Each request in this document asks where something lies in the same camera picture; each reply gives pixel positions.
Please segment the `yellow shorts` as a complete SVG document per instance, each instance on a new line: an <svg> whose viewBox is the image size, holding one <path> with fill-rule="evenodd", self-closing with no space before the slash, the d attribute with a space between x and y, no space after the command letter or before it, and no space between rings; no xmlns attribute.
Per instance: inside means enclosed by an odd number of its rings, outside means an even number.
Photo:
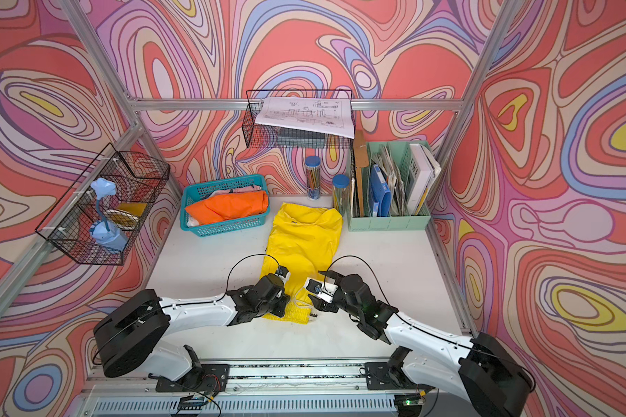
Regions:
<svg viewBox="0 0 626 417"><path fill-rule="evenodd" d="M343 230L343 217L334 208L311 208L283 203L274 218L261 274L273 273L281 265L290 272L284 293L290 297L284 317L267 314L271 321L305 325L312 304L304 291L310 278L330 267L337 253Z"/></svg>

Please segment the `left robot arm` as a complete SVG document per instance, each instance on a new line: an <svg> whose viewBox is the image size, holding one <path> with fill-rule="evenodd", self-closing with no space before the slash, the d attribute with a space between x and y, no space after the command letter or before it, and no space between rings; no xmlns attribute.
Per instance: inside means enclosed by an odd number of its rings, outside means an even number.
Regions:
<svg viewBox="0 0 626 417"><path fill-rule="evenodd" d="M217 298L161 298L146 289L108 314L93 330L104 376L118 378L134 371L172 381L198 366L191 347L167 338L183 331L230 327L272 314L284 316L290 297L285 284L290 272L279 267L256 284L229 290Z"/></svg>

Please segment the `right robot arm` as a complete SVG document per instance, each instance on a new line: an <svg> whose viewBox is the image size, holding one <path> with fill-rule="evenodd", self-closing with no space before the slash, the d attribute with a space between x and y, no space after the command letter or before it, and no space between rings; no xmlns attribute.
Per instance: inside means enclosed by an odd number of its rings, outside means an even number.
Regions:
<svg viewBox="0 0 626 417"><path fill-rule="evenodd" d="M412 319L375 297L357 274L323 272L305 285L315 309L348 314L363 334L394 346L365 366L369 389L441 389L481 416L519 416L536 384L496 338L454 335Z"/></svg>

